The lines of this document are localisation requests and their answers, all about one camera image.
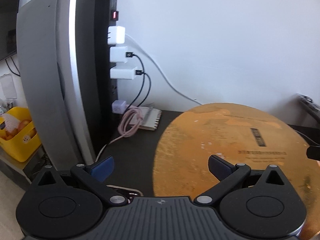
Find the black cable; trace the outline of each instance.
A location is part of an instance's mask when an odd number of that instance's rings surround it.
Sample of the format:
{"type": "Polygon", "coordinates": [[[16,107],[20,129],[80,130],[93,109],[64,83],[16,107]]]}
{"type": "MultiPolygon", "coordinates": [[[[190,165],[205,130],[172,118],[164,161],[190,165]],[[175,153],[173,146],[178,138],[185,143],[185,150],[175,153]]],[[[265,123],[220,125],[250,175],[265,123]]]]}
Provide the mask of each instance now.
{"type": "Polygon", "coordinates": [[[11,60],[12,60],[12,62],[13,62],[13,64],[14,64],[14,66],[16,67],[16,69],[18,70],[18,73],[19,73],[19,75],[21,75],[20,74],[20,70],[17,68],[17,65],[15,64],[15,62],[13,61],[13,58],[12,57],[10,57],[11,58],[11,60]]]}
{"type": "MultiPolygon", "coordinates": [[[[145,72],[144,64],[143,64],[141,58],[140,58],[138,55],[135,55],[135,54],[133,54],[133,56],[138,58],[138,60],[139,60],[140,63],[141,63],[141,66],[142,66],[142,70],[143,70],[143,72],[145,72]]],[[[124,112],[128,111],[129,107],[132,106],[132,104],[133,104],[133,103],[138,99],[138,97],[141,95],[141,92],[142,92],[143,87],[144,87],[145,79],[146,79],[146,75],[143,75],[143,80],[142,80],[141,88],[140,88],[140,91],[139,91],[138,95],[137,95],[137,96],[135,97],[135,99],[129,104],[129,106],[126,108],[126,110],[125,110],[124,112]]]]}
{"type": "Polygon", "coordinates": [[[15,74],[16,76],[20,76],[19,74],[17,74],[17,73],[15,73],[15,72],[13,72],[12,71],[12,69],[10,68],[10,66],[9,66],[9,64],[8,64],[8,62],[7,62],[7,59],[5,59],[5,62],[7,63],[7,66],[8,66],[8,68],[10,69],[10,71],[13,73],[13,74],[15,74]]]}
{"type": "Polygon", "coordinates": [[[140,104],[138,104],[138,106],[141,106],[144,103],[144,101],[146,101],[147,97],[150,94],[150,90],[151,90],[151,78],[148,75],[148,73],[144,73],[144,75],[146,75],[148,77],[148,79],[149,79],[149,89],[148,89],[148,93],[146,94],[145,98],[142,100],[142,102],[140,104]]]}

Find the silver screw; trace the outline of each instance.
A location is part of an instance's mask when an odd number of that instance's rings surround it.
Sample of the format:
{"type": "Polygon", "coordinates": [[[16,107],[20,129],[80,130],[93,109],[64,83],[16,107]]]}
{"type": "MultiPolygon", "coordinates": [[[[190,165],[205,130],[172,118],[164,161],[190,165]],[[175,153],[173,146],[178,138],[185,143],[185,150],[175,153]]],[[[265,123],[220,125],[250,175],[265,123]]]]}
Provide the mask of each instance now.
{"type": "Polygon", "coordinates": [[[114,203],[114,204],[120,204],[120,203],[125,201],[125,198],[123,196],[119,196],[119,195],[118,196],[112,196],[110,198],[110,201],[112,203],[114,203]]]}
{"type": "Polygon", "coordinates": [[[197,197],[197,201],[202,204],[208,204],[212,201],[212,198],[209,196],[199,196],[197,197]]]}

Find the television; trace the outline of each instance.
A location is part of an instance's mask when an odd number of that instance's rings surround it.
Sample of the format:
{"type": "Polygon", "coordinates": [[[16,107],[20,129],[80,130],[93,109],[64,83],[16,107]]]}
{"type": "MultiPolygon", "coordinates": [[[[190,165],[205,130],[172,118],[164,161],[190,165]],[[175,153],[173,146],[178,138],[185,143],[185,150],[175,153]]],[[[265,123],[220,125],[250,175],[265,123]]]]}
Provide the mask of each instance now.
{"type": "Polygon", "coordinates": [[[0,61],[17,53],[18,6],[19,0],[0,0],[0,61]]]}

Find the yellow plastic container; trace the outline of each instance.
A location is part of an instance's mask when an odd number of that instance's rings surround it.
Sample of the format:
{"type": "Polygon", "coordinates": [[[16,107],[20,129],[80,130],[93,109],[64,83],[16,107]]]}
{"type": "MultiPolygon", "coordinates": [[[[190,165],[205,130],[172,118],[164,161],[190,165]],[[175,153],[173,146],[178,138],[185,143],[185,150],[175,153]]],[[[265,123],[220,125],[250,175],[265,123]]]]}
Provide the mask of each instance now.
{"type": "MultiPolygon", "coordinates": [[[[18,120],[22,121],[25,119],[32,120],[30,112],[27,108],[14,107],[10,109],[8,114],[13,115],[18,120]]],[[[15,137],[6,141],[0,138],[0,145],[12,158],[16,159],[18,162],[25,162],[33,152],[41,145],[38,133],[30,138],[29,133],[35,126],[33,122],[29,123],[25,128],[23,128],[15,137]]],[[[0,130],[0,137],[5,137],[5,129],[0,130]]]]}

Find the white power adapter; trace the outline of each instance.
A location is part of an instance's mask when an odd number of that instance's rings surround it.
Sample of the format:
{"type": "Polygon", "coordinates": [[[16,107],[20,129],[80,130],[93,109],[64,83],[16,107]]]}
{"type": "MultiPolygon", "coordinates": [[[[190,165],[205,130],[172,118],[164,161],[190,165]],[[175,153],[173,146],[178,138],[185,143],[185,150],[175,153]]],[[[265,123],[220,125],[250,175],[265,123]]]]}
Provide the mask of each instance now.
{"type": "Polygon", "coordinates": [[[127,66],[124,64],[117,64],[117,66],[110,69],[111,79],[129,79],[133,80],[136,75],[138,67],[127,66]]]}
{"type": "Polygon", "coordinates": [[[108,28],[108,45],[123,44],[125,40],[125,27],[109,26],[108,28]]]}
{"type": "Polygon", "coordinates": [[[110,62],[128,62],[128,58],[126,56],[126,52],[128,51],[127,46],[123,47],[111,47],[110,48],[110,62]]]}

